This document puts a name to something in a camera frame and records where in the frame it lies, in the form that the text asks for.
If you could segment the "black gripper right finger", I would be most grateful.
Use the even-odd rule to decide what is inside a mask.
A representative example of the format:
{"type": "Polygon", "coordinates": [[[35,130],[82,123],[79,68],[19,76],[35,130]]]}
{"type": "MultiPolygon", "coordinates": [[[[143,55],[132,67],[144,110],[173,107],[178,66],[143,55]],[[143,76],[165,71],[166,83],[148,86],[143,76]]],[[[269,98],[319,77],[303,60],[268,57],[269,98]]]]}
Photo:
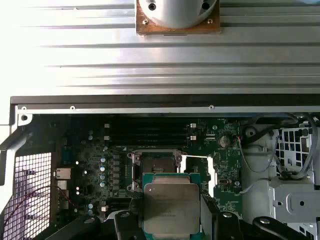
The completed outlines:
{"type": "Polygon", "coordinates": [[[200,195],[200,224],[207,240],[307,240],[300,232],[268,216],[252,223],[233,212],[221,211],[207,193],[200,195]]]}

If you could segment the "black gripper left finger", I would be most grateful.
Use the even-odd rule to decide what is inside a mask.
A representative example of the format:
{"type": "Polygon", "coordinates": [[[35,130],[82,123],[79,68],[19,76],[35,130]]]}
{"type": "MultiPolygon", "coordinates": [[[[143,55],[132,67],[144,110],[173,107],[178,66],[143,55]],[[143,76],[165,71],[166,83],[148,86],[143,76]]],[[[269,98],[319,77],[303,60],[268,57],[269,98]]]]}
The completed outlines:
{"type": "Polygon", "coordinates": [[[127,210],[114,211],[104,222],[81,216],[47,236],[46,240],[143,240],[143,199],[133,198],[127,210]]]}

